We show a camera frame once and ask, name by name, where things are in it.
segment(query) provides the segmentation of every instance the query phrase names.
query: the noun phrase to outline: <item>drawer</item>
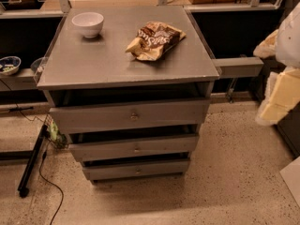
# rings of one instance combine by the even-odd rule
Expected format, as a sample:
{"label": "drawer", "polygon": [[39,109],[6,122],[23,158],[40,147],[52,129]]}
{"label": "drawer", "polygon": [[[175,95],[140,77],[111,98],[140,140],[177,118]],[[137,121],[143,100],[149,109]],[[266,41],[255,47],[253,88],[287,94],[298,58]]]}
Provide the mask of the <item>drawer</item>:
{"label": "drawer", "polygon": [[161,99],[206,98],[210,82],[133,85],[94,89],[50,90],[55,107],[137,102]]}
{"label": "drawer", "polygon": [[209,98],[113,103],[51,108],[62,133],[200,124]]}
{"label": "drawer", "polygon": [[192,152],[196,134],[71,144],[69,150],[78,162],[100,159],[132,158],[158,154]]}
{"label": "drawer", "polygon": [[87,180],[105,180],[115,178],[140,177],[159,174],[185,173],[189,159],[135,163],[126,165],[99,166],[83,168]]}

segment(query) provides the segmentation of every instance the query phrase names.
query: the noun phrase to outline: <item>black cable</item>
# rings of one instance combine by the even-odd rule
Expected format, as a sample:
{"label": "black cable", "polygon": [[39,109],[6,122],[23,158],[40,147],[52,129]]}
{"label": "black cable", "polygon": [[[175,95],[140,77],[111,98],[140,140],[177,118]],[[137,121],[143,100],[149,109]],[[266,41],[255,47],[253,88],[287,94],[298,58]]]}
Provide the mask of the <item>black cable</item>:
{"label": "black cable", "polygon": [[36,119],[39,120],[40,122],[42,122],[43,124],[45,123],[45,120],[40,119],[39,117],[35,116],[34,119],[30,119],[29,117],[27,117],[21,110],[19,110],[19,113],[26,118],[28,121],[30,122],[34,122]]}
{"label": "black cable", "polygon": [[39,171],[39,175],[40,175],[47,183],[49,183],[49,184],[51,184],[52,186],[56,187],[56,188],[61,192],[61,194],[62,194],[62,198],[61,198],[61,201],[60,201],[60,203],[59,203],[59,206],[57,207],[56,212],[54,213],[54,215],[53,215],[53,217],[52,217],[52,220],[51,220],[51,222],[50,222],[50,225],[52,225],[52,224],[53,224],[53,221],[54,221],[54,219],[55,219],[55,217],[56,217],[56,215],[57,215],[57,213],[58,213],[58,211],[59,211],[59,209],[60,209],[60,207],[61,207],[61,205],[63,204],[63,200],[64,200],[64,192],[63,192],[63,190],[62,190],[59,186],[57,186],[56,184],[50,182],[50,181],[49,181],[47,178],[45,178],[45,177],[42,175],[42,173],[41,173],[41,168],[42,168],[42,166],[43,166],[43,164],[44,164],[44,161],[45,161],[45,158],[46,158],[46,156],[47,156],[47,150],[48,150],[48,145],[49,145],[49,143],[50,143],[50,142],[48,142],[47,147],[46,147],[46,150],[45,150],[45,152],[43,153],[42,161],[41,161],[41,164],[40,164],[40,166],[39,166],[39,170],[38,170],[38,171]]}
{"label": "black cable", "polygon": [[52,147],[57,150],[57,145],[55,144],[55,142],[52,141],[50,138],[47,138],[47,140],[48,140],[49,143],[52,144]]}

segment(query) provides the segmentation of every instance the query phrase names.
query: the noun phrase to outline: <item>small bowl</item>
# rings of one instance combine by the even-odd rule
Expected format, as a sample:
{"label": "small bowl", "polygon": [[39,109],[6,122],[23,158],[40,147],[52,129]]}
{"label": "small bowl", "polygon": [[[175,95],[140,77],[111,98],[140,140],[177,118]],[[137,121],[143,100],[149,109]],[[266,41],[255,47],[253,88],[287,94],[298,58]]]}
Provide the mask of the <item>small bowl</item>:
{"label": "small bowl", "polygon": [[35,60],[31,65],[30,68],[34,71],[42,71],[47,64],[48,57],[40,57],[37,60]]}
{"label": "small bowl", "polygon": [[0,59],[0,74],[12,75],[19,70],[21,58],[17,56],[6,56]]}
{"label": "small bowl", "polygon": [[104,17],[96,12],[84,12],[73,17],[75,29],[86,38],[95,38],[101,32]]}

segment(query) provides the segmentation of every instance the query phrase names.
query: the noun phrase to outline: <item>drawer handle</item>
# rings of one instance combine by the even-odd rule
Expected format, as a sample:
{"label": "drawer handle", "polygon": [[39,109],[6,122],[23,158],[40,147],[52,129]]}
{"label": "drawer handle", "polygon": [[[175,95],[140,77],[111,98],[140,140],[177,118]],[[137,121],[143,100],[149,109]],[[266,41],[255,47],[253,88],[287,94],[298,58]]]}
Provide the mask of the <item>drawer handle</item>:
{"label": "drawer handle", "polygon": [[137,121],[139,119],[139,115],[133,112],[132,115],[130,116],[130,119],[131,121]]}

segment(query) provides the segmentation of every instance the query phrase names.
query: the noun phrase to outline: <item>cabinet top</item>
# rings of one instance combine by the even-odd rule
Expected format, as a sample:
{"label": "cabinet top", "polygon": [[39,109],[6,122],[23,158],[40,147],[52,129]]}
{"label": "cabinet top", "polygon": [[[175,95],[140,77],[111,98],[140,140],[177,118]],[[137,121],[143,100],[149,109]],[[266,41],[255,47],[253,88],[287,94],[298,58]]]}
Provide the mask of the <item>cabinet top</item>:
{"label": "cabinet top", "polygon": [[[72,18],[85,11],[104,16],[99,37],[85,38],[73,27]],[[187,36],[156,62],[138,61],[125,49],[148,22],[167,23]],[[100,88],[217,78],[213,62],[180,6],[72,8],[55,38],[37,88]]]}

